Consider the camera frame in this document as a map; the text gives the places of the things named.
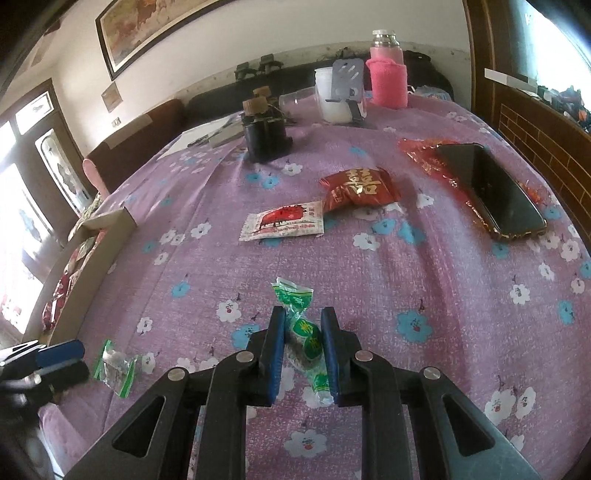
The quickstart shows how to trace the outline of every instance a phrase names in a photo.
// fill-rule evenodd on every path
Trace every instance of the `green wrapped candy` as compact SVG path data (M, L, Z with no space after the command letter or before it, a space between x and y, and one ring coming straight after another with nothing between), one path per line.
M300 287L280 277L277 277L277 281L271 285L277 298L287 310L285 331L287 359L310 381L312 390L320 402L330 405L333 399L326 374L322 333L315 323L304 316L304 312L312 303L314 290Z

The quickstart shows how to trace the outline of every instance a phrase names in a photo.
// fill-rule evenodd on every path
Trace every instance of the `cork lid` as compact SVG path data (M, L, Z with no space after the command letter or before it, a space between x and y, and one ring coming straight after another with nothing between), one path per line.
M255 97L270 97L271 96L271 89L269 88L268 85L265 85L264 87L260 87L260 88L255 88L252 93L255 94Z
M242 102L242 107L244 108L244 114L247 116L265 113L269 110L269 104L265 97L254 97L250 100L245 100Z

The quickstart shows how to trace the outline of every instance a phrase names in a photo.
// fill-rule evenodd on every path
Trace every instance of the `cardboard box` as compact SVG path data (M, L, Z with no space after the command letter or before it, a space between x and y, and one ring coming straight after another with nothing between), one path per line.
M72 240L61 252L43 284L35 308L31 313L27 330L22 337L23 342L39 340L46 345L55 345L76 338L86 311L95 298L107 270L135 228L135 221L125 208L97 215L80 225ZM84 240L96 236L100 230L106 230L105 236L80 272L78 281L68 295L56 326L49 332L43 332L41 324L43 309L46 303L52 299L56 285L60 281L72 253Z

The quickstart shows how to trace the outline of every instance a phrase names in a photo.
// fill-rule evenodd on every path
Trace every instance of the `small wall picture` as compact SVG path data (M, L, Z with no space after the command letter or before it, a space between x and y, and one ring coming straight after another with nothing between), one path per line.
M119 94L117 84L115 82L109 85L109 87L102 93L101 97L103 97L103 102L105 103L105 107L107 107L107 111L109 113L115 110L115 108L121 102L123 102L123 100L121 99L121 95Z
M233 0L113 0L96 19L111 80L174 30Z

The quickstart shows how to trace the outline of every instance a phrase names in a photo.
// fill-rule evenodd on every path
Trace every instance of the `pink fabric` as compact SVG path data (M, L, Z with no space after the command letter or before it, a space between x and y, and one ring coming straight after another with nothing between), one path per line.
M109 190L107 189L103 179L100 177L99 171L97 170L92 160L85 158L82 161L82 170L84 170L86 178L88 178L90 183L92 183L98 190L100 196L104 199L107 198L110 195Z
M407 69L392 59L377 58L365 62L371 74L374 103L387 108L408 106Z

